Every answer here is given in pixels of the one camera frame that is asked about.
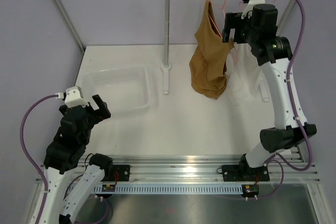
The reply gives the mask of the brown tank top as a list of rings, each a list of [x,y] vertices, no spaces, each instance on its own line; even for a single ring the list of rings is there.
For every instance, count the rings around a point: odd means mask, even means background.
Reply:
[[[234,42],[223,42],[209,0],[205,1],[195,38],[197,46],[189,62],[191,86],[197,93],[217,100],[227,87],[226,60]]]

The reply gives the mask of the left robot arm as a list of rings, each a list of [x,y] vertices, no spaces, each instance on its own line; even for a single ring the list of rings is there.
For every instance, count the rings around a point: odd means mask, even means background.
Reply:
[[[67,187],[75,168],[89,143],[91,130],[111,113],[99,95],[92,96],[98,109],[81,95],[66,93],[65,105],[59,108],[62,114],[60,127],[47,147],[44,160],[48,183],[41,214],[41,223],[74,223],[78,212],[94,186],[113,176],[113,159],[103,154],[94,154],[86,171],[75,188],[67,194]]]

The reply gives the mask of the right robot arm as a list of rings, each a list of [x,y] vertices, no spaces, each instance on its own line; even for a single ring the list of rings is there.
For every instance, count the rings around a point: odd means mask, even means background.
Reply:
[[[234,42],[248,44],[264,74],[274,109],[274,127],[261,130],[260,142],[244,154],[237,165],[221,167],[225,182],[268,182],[265,167],[276,154],[291,149],[317,133],[299,107],[293,74],[289,69],[293,59],[289,40],[277,33],[278,11],[272,4],[257,4],[244,13],[227,13],[223,41],[233,29]]]

